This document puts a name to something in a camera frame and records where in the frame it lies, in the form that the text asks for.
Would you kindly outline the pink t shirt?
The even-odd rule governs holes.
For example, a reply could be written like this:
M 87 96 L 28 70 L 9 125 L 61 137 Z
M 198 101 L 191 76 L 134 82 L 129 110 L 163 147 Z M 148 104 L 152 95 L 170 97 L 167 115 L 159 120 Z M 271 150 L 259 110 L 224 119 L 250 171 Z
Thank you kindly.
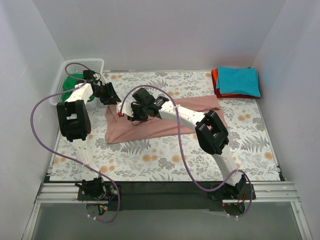
M 215 95 L 177 98 L 175 102 L 187 109 L 207 113 L 210 110 L 217 112 L 224 126 L 227 123 Z M 162 120 L 151 117 L 146 122 L 130 122 L 126 117 L 119 117 L 117 107 L 109 105 L 105 112 L 107 131 L 105 140 L 108 144 L 124 143 L 129 141 L 160 138 L 178 134 L 177 123 L 170 120 Z

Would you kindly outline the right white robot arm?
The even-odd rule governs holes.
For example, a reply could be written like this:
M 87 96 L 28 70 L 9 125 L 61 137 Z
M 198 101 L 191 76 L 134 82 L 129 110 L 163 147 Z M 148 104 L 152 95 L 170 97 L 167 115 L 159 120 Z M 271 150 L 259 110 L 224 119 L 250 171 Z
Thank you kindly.
M 177 123 L 177 133 L 181 134 L 181 126 L 193 130 L 197 135 L 198 144 L 203 151 L 213 157 L 223 181 L 216 187 L 206 189 L 198 182 L 195 185 L 205 192 L 215 192 L 225 189 L 227 195 L 237 199 L 245 192 L 246 174 L 238 169 L 229 147 L 229 132 L 217 112 L 210 110 L 207 113 L 194 111 L 180 106 L 165 92 L 163 96 L 154 98 L 146 90 L 146 85 L 139 85 L 131 89 L 128 96 L 134 98 L 133 103 L 123 101 L 118 104 L 118 114 L 127 115 L 130 121 L 147 121 L 149 117 Z

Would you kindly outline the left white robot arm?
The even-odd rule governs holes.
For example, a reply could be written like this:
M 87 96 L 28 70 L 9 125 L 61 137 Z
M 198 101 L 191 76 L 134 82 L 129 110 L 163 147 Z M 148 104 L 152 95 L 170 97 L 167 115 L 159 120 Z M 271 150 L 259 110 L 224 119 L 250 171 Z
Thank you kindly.
M 70 97 L 56 105 L 61 134 L 75 150 L 76 159 L 83 163 L 82 181 L 78 185 L 81 192 L 95 200 L 103 199 L 107 190 L 102 177 L 97 173 L 97 165 L 89 145 L 91 122 L 86 108 L 90 97 L 99 98 L 104 105 L 116 105 L 121 99 L 111 82 L 103 83 L 101 75 L 93 70 L 84 70 L 82 80 L 78 80 Z

